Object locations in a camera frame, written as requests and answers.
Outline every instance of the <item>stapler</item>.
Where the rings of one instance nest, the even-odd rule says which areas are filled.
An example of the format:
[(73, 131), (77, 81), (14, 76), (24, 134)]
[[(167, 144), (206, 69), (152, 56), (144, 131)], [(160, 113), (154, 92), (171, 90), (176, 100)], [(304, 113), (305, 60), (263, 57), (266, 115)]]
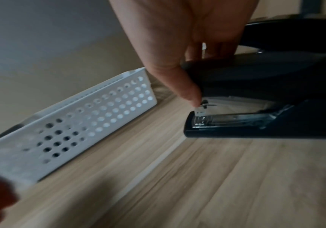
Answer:
[[(240, 45), (258, 52), (183, 66), (203, 97), (187, 137), (326, 139), (326, 15), (307, 2), (305, 13), (246, 25)], [(227, 105), (251, 111), (227, 114)]]

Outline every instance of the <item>hole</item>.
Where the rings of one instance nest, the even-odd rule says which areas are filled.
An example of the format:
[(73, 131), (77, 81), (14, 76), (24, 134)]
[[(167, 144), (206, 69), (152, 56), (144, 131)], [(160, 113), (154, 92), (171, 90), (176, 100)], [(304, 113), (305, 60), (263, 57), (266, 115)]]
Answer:
[(51, 151), (51, 147), (47, 147), (47, 148), (43, 149), (43, 151), (47, 153), (47, 152)]
[(85, 104), (85, 107), (87, 107), (87, 108), (92, 108), (92, 104), (91, 103), (87, 103), (87, 104)]
[(68, 114), (66, 114), (66, 116), (67, 116), (68, 118), (72, 118), (72, 117), (74, 117), (74, 113), (69, 112)]
[(44, 132), (44, 130), (43, 129), (36, 129), (35, 132), (38, 133), (38, 134), (41, 134), (41, 133)]
[(53, 126), (54, 126), (54, 124), (52, 124), (52, 123), (48, 123), (45, 125), (46, 128), (52, 128)]
[(76, 111), (79, 112), (79, 113), (83, 113), (84, 109), (83, 108), (77, 108)]

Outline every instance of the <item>stapler handle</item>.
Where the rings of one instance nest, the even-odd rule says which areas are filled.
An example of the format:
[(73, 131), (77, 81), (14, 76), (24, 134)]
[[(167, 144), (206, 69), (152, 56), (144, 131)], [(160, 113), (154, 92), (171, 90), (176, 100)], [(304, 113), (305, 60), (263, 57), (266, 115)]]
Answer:
[(326, 98), (326, 53), (262, 52), (183, 66), (203, 97), (237, 96), (296, 103)]

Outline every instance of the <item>dark hole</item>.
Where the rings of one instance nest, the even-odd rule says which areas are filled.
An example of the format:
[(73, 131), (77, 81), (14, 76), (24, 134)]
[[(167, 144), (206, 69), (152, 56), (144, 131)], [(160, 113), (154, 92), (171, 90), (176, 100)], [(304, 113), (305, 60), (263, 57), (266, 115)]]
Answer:
[(53, 126), (54, 126), (54, 124), (52, 124), (52, 123), (46, 124), (46, 128), (52, 128)]
[(47, 147), (44, 149), (44, 152), (49, 152), (49, 151), (51, 151), (51, 147)]

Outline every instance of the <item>stapler anvil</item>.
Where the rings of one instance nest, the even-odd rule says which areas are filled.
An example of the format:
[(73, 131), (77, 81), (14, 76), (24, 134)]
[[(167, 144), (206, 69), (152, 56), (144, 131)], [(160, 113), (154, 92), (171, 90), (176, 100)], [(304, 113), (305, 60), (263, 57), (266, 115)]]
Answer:
[[(187, 62), (201, 106), (187, 137), (326, 138), (326, 16), (290, 15), (246, 25), (241, 45), (257, 53)], [(249, 113), (224, 113), (226, 105)]]

